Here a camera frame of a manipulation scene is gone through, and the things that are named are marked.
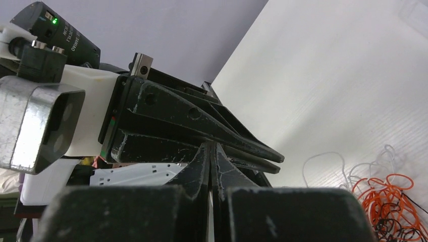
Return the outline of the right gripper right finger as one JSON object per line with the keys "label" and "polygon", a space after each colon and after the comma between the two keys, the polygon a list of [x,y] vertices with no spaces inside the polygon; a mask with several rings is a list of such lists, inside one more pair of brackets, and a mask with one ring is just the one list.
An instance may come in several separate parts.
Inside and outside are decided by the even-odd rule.
{"label": "right gripper right finger", "polygon": [[375,241],[361,205],[335,188],[260,187],[211,145],[215,241]]}

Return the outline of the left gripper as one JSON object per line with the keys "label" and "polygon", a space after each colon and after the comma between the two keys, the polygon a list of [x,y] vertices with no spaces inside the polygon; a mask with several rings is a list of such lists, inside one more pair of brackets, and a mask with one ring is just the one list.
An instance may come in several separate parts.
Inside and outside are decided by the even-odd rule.
{"label": "left gripper", "polygon": [[110,163],[186,163],[210,158],[220,144],[226,160],[277,174],[284,156],[258,140],[225,106],[185,82],[146,80],[140,69],[153,59],[136,53],[120,74],[65,65],[62,84],[76,87],[83,101],[65,105],[62,122],[73,121],[66,157],[108,153]]}

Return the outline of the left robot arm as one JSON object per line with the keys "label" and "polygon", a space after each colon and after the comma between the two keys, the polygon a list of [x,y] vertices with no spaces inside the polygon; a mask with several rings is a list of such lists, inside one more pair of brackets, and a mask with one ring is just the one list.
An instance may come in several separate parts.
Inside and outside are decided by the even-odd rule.
{"label": "left robot arm", "polygon": [[1,167],[41,173],[62,156],[185,163],[161,186],[68,187],[44,212],[35,241],[203,241],[213,199],[215,239],[237,241],[255,212],[239,189],[258,184],[234,164],[278,173],[284,157],[257,140],[200,87],[151,68],[100,65],[100,49],[45,3],[1,30]]}

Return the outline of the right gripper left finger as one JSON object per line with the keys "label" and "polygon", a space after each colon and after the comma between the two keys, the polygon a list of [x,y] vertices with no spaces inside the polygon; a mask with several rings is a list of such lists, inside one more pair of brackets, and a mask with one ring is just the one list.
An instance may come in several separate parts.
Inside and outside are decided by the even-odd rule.
{"label": "right gripper left finger", "polygon": [[207,241],[209,159],[162,186],[67,187],[33,241]]}

